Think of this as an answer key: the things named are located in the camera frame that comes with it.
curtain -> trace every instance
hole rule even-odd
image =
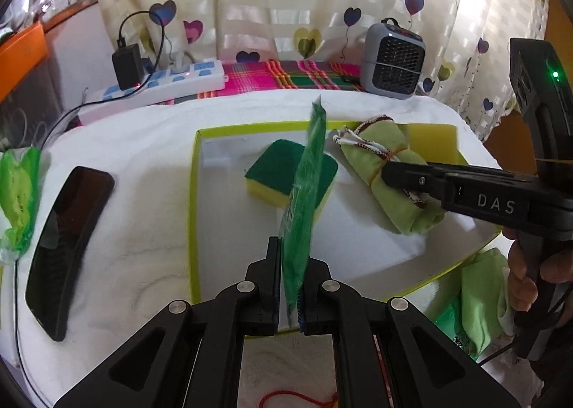
[[[515,105],[509,38],[543,38],[548,0],[99,0],[110,38],[130,12],[151,9],[169,39],[161,66],[217,57],[360,63],[373,23],[395,18],[420,34],[426,60],[419,91],[454,108],[482,140]],[[152,60],[155,18],[128,24]]]

black phone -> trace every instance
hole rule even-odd
[[[26,304],[52,340],[62,341],[66,335],[82,257],[114,185],[107,172],[75,167],[39,237]]]

gray fan heater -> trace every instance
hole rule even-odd
[[[409,98],[418,85],[425,56],[426,45],[416,33],[400,28],[394,19],[375,23],[366,33],[360,85],[374,94]]]

hand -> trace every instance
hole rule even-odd
[[[511,229],[504,229],[503,235],[510,240],[515,240],[509,250],[507,259],[509,269],[511,269],[507,279],[509,304],[511,304],[512,308],[516,311],[529,311],[538,296],[537,286],[535,282],[526,275],[527,265],[525,264],[523,250],[521,249],[519,240],[517,240],[517,232]],[[541,278],[552,284],[562,284],[563,282],[573,281],[573,250],[566,250],[559,254],[554,254],[541,264],[540,272]],[[565,311],[557,323],[557,327],[562,326],[572,317],[573,293],[569,295],[565,303]]]

white power strip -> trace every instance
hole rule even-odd
[[[145,89],[124,100],[105,104],[105,101],[124,96],[134,88],[122,91],[115,85],[94,92],[86,102],[101,102],[101,104],[82,107],[78,116],[82,124],[86,125],[126,110],[224,88],[225,72],[221,61],[200,62],[191,64],[178,73],[171,70],[155,72],[145,85]]]

